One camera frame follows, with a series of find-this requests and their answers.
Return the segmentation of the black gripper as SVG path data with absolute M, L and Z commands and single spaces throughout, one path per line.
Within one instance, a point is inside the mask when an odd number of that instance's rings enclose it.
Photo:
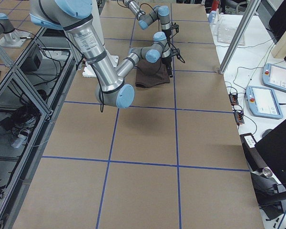
M 171 35 L 172 35 L 172 29 L 169 28 L 169 29 L 163 29 L 163 32 L 165 33 L 166 35 L 166 39 L 169 40 L 171 38 Z
M 172 67 L 171 67 L 172 57 L 170 55 L 167 57 L 163 57 L 162 63 L 166 66 L 169 77 L 173 77 L 173 72 L 172 72 Z

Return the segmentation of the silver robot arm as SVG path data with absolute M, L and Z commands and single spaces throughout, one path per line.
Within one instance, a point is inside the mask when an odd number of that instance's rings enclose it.
M 129 107 L 134 99 L 134 88 L 124 79 L 140 60 L 156 63 L 161 60 L 172 76 L 172 49 L 170 35 L 173 24 L 168 6 L 155 6 L 150 13 L 140 9 L 136 1 L 125 0 L 124 5 L 137 18 L 144 30 L 159 21 L 162 30 L 153 35 L 149 47 L 132 48 L 122 63 L 114 67 L 109 55 L 93 27 L 93 2 L 91 0 L 31 0 L 31 21 L 41 27 L 63 30 L 71 35 L 86 62 L 94 70 L 99 86 L 95 93 L 102 105 Z
M 161 30 L 165 34 L 166 39 L 168 41 L 170 40 L 170 36 L 172 35 L 172 23 L 168 6 L 157 5 L 152 7 L 151 11 L 147 13 L 143 11 L 134 0 L 123 0 L 123 4 L 135 15 L 142 30 L 146 30 L 155 21 L 159 21 Z

